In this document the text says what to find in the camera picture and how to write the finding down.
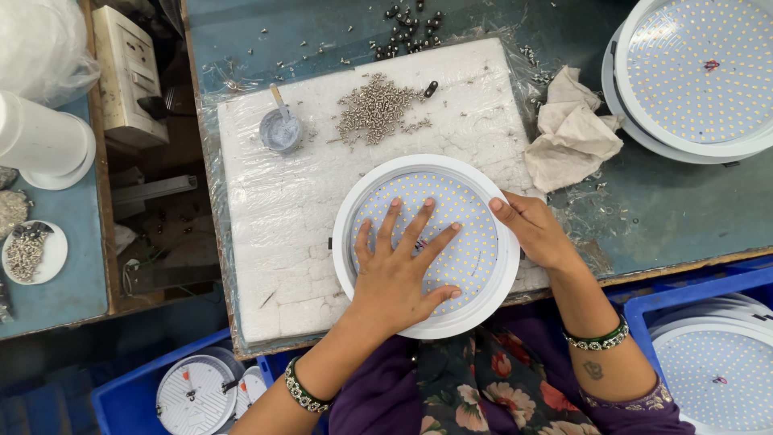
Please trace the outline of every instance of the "white foam sheet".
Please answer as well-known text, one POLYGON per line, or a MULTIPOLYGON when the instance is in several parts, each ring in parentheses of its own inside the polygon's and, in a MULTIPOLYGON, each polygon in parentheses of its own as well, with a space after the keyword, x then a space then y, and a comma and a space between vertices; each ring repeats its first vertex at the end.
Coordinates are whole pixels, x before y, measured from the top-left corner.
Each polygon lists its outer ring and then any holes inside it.
MULTIPOLYGON (((361 173, 417 153, 454 157, 478 168, 505 190, 542 197, 523 162, 527 143, 499 39, 447 46, 368 63, 352 70, 280 86, 303 124, 302 148, 279 153, 259 139, 263 116, 276 105, 269 90, 218 106, 237 274, 240 332, 248 345, 328 330, 349 305, 335 278, 328 237, 339 206, 361 173), (430 128, 397 133, 380 144, 352 148, 337 139, 336 102, 385 73, 398 87, 434 96, 415 101, 407 124, 424 117, 430 128), (317 132, 310 138, 309 134, 317 132)), ((512 291, 547 286, 547 275, 522 261, 512 291)))

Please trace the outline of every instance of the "woman's left hand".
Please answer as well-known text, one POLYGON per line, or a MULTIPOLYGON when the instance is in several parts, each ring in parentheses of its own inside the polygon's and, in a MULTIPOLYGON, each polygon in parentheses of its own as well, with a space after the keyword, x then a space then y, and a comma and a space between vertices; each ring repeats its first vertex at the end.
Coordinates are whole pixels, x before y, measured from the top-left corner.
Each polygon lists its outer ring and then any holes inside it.
POLYGON ((371 252, 367 245, 368 232, 373 228, 370 219, 360 225, 355 243, 359 276, 347 313, 373 325, 384 340, 429 318, 432 310, 449 297, 461 295, 457 286, 440 286, 426 295, 421 294, 421 280, 427 268, 456 236, 461 225, 449 225, 414 256, 416 242, 434 210, 434 200, 426 199, 393 249, 392 233, 400 206, 400 199, 392 200, 376 234, 376 252, 371 252))

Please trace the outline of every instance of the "bangle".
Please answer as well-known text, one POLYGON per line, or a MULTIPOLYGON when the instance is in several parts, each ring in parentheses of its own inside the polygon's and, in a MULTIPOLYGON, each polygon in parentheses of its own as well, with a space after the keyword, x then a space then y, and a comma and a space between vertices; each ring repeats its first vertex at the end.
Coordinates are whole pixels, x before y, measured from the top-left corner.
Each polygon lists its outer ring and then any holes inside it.
POLYGON ((603 351, 613 348, 622 343, 628 336, 628 322, 625 321, 625 317, 622 314, 618 314, 618 316, 620 316, 620 325, 603 337, 579 338, 569 334, 566 329, 564 329, 564 337, 569 344, 584 351, 603 351))
POLYGON ((288 386, 290 396, 298 402, 303 409, 311 411, 313 413, 321 413, 330 409, 332 400, 320 400, 306 391, 298 382, 298 378, 295 377, 295 362, 300 357, 292 358, 288 367, 284 370, 284 383, 288 386))

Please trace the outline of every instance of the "hand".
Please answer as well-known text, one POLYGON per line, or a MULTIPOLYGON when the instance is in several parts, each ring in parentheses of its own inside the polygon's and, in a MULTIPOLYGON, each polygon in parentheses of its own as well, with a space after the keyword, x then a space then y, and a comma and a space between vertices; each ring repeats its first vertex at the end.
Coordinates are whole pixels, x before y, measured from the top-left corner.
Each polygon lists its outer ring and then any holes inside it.
POLYGON ((509 204, 494 198, 489 201, 489 207, 494 216, 516 234, 530 260, 548 270, 561 270, 577 264, 577 261, 582 262, 572 242, 541 199, 502 192, 509 204))
POLYGON ((367 321, 383 333, 383 339, 426 320, 432 310, 449 297, 461 295, 457 286, 441 286, 427 295, 421 294, 421 281, 427 267, 459 232, 454 223, 444 229, 419 255, 413 256, 414 246, 434 208, 434 200, 426 199, 416 218, 405 228, 405 234, 392 249, 392 231, 401 202, 395 198, 376 234, 376 252, 368 248, 370 219, 360 225, 354 249, 359 262, 359 276, 354 287, 351 310, 360 320, 367 321))

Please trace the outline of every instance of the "purple clothing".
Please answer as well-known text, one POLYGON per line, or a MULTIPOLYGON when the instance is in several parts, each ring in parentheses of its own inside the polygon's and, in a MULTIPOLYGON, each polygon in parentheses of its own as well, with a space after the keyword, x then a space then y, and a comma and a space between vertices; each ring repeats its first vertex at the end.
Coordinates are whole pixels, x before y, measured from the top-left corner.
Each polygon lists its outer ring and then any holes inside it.
MULTIPOLYGON (((679 421, 679 407, 661 382, 645 397, 623 403, 607 402, 584 392, 574 375, 552 300, 500 309, 486 323, 512 331, 535 351, 545 364, 547 382, 590 418, 601 433, 695 433, 692 425, 679 421)), ((335 400, 329 425, 332 435, 420 433, 424 405, 411 361, 418 345, 418 341, 395 336, 373 352, 335 400)), ((503 407, 485 397, 482 407, 491 434, 520 434, 503 407)))

